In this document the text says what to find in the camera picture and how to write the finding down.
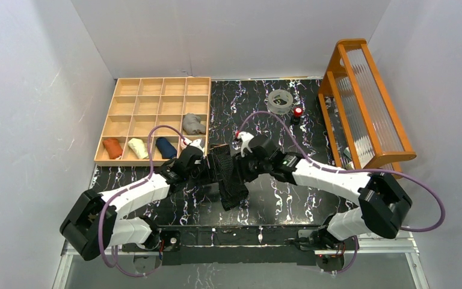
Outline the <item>grey beige underwear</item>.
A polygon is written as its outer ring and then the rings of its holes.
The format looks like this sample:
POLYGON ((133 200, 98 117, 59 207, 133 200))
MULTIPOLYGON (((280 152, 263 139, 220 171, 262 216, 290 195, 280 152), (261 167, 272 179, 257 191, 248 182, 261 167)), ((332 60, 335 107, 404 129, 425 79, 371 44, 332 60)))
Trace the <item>grey beige underwear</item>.
POLYGON ((206 126, 201 123, 201 117, 188 113, 182 121, 182 128, 188 135, 203 135, 206 134, 206 126))

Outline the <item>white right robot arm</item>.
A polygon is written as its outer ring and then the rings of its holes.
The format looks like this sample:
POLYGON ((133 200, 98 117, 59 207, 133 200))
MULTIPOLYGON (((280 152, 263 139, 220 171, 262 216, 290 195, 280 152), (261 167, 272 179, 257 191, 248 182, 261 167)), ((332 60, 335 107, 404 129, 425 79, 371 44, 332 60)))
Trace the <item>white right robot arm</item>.
POLYGON ((394 239, 412 201, 389 173, 351 173, 313 162, 296 152, 283 152, 265 135, 240 132, 241 144, 232 157, 234 175, 251 182, 269 174, 280 182, 312 187, 351 201, 355 209, 327 217, 314 231, 299 233, 291 242, 304 250, 334 248, 352 236, 374 233, 394 239))

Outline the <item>black striped underwear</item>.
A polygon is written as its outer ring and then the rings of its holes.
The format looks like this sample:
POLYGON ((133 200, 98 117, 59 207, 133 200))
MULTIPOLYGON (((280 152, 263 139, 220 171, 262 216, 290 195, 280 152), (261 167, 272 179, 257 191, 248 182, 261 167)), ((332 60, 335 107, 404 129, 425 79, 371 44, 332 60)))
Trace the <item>black striped underwear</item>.
POLYGON ((218 181, 221 204, 225 211, 238 207, 249 191, 240 180, 228 144, 211 144, 208 154, 212 176, 218 181))

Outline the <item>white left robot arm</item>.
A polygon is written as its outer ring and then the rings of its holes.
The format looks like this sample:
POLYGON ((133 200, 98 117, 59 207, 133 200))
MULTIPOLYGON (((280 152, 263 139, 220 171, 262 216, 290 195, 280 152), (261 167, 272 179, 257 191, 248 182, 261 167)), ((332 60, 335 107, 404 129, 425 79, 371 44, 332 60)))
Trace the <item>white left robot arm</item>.
POLYGON ((84 191, 62 222, 60 234, 86 261, 110 246, 135 243, 157 249, 162 243, 158 226, 149 217, 130 219, 129 214, 180 190, 204 168, 204 157, 203 149, 191 144, 143 179, 111 191, 84 191))

